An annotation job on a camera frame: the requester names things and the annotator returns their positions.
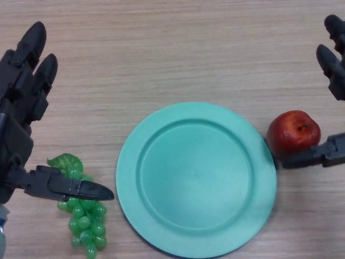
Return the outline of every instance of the grape leaf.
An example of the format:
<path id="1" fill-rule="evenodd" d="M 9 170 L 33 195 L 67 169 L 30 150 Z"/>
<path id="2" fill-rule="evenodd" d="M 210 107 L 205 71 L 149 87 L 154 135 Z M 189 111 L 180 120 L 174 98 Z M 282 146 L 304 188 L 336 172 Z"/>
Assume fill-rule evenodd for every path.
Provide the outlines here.
<path id="1" fill-rule="evenodd" d="M 53 159 L 47 159 L 47 164 L 50 167 L 60 169 L 65 176 L 67 176 L 67 173 L 72 170 L 78 170 L 81 173 L 84 170 L 80 159 L 75 155 L 68 153 L 64 153 Z"/>

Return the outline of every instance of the plastic plate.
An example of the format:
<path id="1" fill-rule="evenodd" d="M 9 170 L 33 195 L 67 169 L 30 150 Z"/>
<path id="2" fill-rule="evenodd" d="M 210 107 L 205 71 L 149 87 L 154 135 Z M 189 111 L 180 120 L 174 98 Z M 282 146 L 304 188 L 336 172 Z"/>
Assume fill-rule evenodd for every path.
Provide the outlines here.
<path id="1" fill-rule="evenodd" d="M 270 151 L 244 118 L 218 105 L 181 103 L 139 123 L 116 168 L 122 210 L 155 247 L 208 258 L 248 242 L 277 188 Z"/>

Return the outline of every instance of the toy apple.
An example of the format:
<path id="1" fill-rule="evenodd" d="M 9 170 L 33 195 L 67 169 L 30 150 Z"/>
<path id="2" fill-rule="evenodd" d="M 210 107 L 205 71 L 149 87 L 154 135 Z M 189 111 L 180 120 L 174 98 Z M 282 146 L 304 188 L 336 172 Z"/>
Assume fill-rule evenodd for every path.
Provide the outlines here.
<path id="1" fill-rule="evenodd" d="M 277 158 L 284 158 L 317 145 L 318 124 L 304 111 L 288 111 L 276 117 L 267 131 L 267 144 Z"/>

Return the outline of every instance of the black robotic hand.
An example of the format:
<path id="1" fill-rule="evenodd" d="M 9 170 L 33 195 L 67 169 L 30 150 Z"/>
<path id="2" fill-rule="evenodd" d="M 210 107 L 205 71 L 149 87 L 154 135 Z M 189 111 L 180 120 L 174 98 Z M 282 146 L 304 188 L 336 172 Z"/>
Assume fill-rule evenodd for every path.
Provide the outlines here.
<path id="1" fill-rule="evenodd" d="M 337 100 L 345 100 L 345 22 L 336 15 L 325 19 L 325 27 L 330 39 L 335 42 L 334 49 L 342 56 L 341 61 L 324 45 L 319 45 L 316 57 L 329 79 L 329 90 Z"/>
<path id="2" fill-rule="evenodd" d="M 46 111 L 46 98 L 58 71 L 58 61 L 50 54 L 34 73 L 45 42 L 45 27 L 37 22 L 17 49 L 7 50 L 0 61 L 0 203 L 8 202 L 16 188 L 51 200 L 114 199 L 105 186 L 67 179 L 58 169 L 37 166 L 28 173 L 24 169 L 33 148 L 30 125 Z"/>
<path id="3" fill-rule="evenodd" d="M 319 45 L 316 57 L 329 79 L 329 90 L 337 100 L 345 100 L 345 22 L 336 15 L 325 19 L 326 30 L 335 42 L 341 61 L 324 45 Z M 345 163 L 345 133 L 329 136 L 325 143 L 293 154 L 282 162 L 284 168 L 299 168 L 322 164 L 323 167 Z"/>

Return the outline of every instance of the plastic grapes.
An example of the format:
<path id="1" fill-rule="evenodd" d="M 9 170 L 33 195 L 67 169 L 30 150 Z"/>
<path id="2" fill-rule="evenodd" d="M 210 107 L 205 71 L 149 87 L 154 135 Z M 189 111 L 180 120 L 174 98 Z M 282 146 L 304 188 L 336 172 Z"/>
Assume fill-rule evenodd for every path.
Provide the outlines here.
<path id="1" fill-rule="evenodd" d="M 83 174 L 83 165 L 79 158 L 72 154 L 62 154 L 47 161 L 48 165 L 58 168 L 64 176 L 77 180 L 93 181 L 92 177 Z M 87 259 L 95 259 L 98 249 L 107 245 L 104 219 L 107 208 L 99 201 L 70 198 L 67 202 L 58 202 L 58 209 L 72 214 L 68 228 L 72 232 L 71 246 L 85 247 Z"/>

